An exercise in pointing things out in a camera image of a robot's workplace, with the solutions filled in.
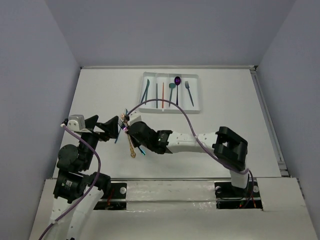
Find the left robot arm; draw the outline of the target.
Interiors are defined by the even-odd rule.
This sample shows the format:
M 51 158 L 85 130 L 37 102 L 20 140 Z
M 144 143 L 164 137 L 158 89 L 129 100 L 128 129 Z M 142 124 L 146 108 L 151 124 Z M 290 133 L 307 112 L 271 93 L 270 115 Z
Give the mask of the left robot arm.
M 110 176 L 98 170 L 87 175 L 98 142 L 116 139 L 119 135 L 118 116 L 105 123 L 98 121 L 98 115 L 84 118 L 70 115 L 60 125 L 75 137 L 78 145 L 67 144 L 58 152 L 58 175 L 53 190 L 53 206 L 49 225 L 41 235 L 42 240 L 78 240 L 91 213 L 101 198 L 112 194 Z

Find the teal plastic knife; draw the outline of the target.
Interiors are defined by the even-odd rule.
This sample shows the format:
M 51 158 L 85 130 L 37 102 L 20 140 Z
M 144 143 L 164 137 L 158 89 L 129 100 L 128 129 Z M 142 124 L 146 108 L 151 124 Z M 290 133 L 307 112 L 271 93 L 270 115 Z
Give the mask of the teal plastic knife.
M 141 99 L 142 102 L 147 101 L 149 86 L 150 86 L 150 80 L 147 79 L 146 86 L 145 86 L 145 89 L 144 89 L 144 93 L 143 93 L 143 96 L 142 96 L 142 99 Z

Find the dark blue metal fork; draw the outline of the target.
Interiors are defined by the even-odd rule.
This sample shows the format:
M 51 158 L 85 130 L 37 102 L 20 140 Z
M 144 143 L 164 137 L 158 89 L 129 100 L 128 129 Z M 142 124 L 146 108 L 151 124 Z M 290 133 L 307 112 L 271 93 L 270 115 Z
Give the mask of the dark blue metal fork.
M 188 95 L 189 95 L 190 102 L 191 102 L 192 106 L 194 107 L 195 105 L 194 105 L 193 97 L 192 97 L 192 94 L 191 94 L 191 91 L 190 91 L 189 82 L 186 80 L 184 83 L 185 83 L 185 88 L 186 88 L 187 91 L 188 91 Z

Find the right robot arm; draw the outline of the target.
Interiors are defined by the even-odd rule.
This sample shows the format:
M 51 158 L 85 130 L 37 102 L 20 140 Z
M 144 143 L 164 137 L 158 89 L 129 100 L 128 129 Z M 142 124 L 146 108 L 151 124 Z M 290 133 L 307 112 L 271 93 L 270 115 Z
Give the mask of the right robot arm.
M 137 121 L 128 127 L 127 134 L 135 148 L 144 146 L 159 155 L 207 153 L 229 170 L 230 190 L 235 196 L 248 193 L 248 142 L 226 126 L 221 126 L 217 132 L 193 135 L 172 130 L 155 131 L 145 122 Z

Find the purple metal spoon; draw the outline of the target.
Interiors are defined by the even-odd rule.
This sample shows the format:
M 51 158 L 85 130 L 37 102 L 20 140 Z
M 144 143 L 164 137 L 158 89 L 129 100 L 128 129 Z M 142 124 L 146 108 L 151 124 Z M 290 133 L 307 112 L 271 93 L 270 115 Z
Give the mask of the purple metal spoon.
M 179 105 L 179 85 L 181 84 L 181 77 L 180 76 L 176 76 L 174 78 L 174 83 L 176 85 L 176 105 Z

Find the teal plastic spoon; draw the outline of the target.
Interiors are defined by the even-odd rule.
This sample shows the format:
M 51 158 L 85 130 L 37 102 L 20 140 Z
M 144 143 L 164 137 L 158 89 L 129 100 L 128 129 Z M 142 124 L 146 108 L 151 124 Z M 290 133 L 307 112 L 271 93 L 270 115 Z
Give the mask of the teal plastic spoon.
M 172 95 L 173 95 L 173 89 L 176 87 L 176 84 L 174 82 L 169 83 L 169 89 L 170 89 L 170 95 L 169 95 L 169 101 L 172 101 Z

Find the orange chopstick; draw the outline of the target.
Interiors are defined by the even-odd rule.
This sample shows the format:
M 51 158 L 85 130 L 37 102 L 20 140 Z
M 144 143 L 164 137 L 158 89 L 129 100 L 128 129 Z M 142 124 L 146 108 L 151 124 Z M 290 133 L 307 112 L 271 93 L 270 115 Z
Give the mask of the orange chopstick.
M 163 109 L 164 108 L 164 93 L 165 93 L 165 83 L 163 82 L 162 83 L 162 98 L 161 98 L 161 108 Z

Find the dark blue plastic knife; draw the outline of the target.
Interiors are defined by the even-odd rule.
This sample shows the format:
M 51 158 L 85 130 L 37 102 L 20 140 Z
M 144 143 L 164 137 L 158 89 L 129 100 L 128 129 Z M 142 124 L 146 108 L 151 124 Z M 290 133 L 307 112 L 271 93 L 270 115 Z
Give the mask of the dark blue plastic knife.
M 148 96 L 148 90 L 145 89 L 144 92 L 143 92 L 142 98 L 140 100 L 140 103 L 145 102 L 147 100 L 147 96 Z

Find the dark blue chopstick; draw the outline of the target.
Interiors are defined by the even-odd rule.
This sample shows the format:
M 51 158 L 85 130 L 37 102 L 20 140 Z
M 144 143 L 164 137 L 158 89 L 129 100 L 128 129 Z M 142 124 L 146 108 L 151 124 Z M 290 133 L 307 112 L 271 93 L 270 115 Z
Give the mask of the dark blue chopstick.
M 155 99 L 157 99 L 155 102 L 156 102 L 156 109 L 158 109 L 158 83 L 156 83 L 155 85 Z

